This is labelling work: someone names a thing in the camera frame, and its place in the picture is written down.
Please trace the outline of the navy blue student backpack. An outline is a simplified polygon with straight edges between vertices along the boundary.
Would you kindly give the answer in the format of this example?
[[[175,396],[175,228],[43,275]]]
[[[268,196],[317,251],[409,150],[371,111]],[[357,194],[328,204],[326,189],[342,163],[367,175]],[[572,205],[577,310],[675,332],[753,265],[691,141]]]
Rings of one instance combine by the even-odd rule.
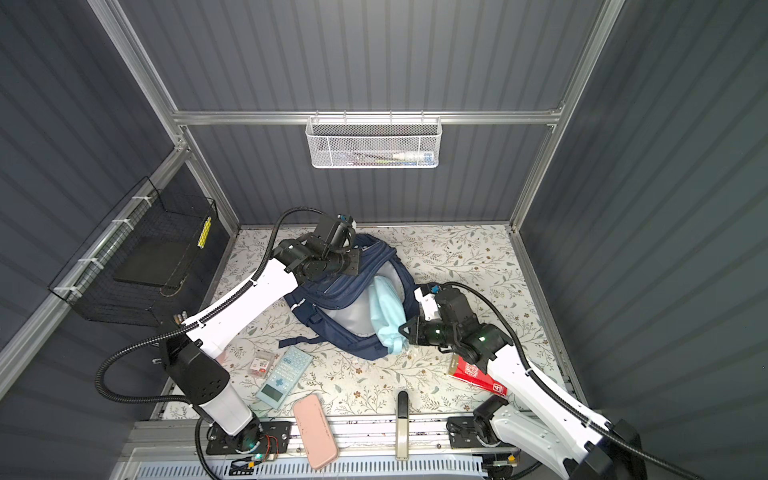
[[[300,344],[329,343],[365,360],[378,360],[390,355],[371,324],[367,287],[376,275],[392,280],[403,300],[407,321],[419,312],[414,297],[416,283],[396,249],[383,240],[361,234],[356,239],[356,246],[361,250],[357,276],[337,275],[308,281],[285,296],[293,315],[315,336],[283,339],[278,343],[280,349]]]

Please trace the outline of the light blue pencil pouch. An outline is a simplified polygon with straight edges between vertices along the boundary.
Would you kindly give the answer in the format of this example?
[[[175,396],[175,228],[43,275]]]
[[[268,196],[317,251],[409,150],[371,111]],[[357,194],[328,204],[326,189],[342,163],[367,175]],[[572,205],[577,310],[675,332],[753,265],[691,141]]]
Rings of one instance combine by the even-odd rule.
[[[406,322],[403,300],[392,280],[376,275],[367,287],[371,324],[380,343],[390,355],[407,348],[407,340],[399,333]]]

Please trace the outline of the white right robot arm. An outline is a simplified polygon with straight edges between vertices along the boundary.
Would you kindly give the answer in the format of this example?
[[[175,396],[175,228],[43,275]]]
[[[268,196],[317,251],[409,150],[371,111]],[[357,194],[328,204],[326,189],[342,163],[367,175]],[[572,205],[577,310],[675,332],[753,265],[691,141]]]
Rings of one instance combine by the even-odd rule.
[[[429,283],[406,298],[415,307],[400,332],[411,344],[460,356],[530,409],[522,414],[499,396],[483,403],[474,413],[481,443],[513,445],[562,479],[644,479],[648,464],[695,478],[643,450],[634,427],[591,410],[531,363],[511,324],[477,290],[454,281]]]

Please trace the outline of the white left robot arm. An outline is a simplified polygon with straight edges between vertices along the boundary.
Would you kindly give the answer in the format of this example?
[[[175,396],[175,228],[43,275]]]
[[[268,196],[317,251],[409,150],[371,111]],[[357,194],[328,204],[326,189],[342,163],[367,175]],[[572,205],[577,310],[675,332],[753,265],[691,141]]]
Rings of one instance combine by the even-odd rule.
[[[189,404],[230,437],[255,427],[255,414],[235,391],[229,372],[218,361],[221,353],[253,319],[305,282],[334,275],[355,276],[359,272],[361,253],[355,245],[353,217],[324,212],[318,216],[314,231],[294,239],[279,240],[280,227],[273,226],[258,267],[240,284],[181,324],[105,359],[95,374],[97,392],[122,404]],[[106,373],[112,365],[152,344],[162,348],[163,368],[181,394],[129,396],[107,386]]]

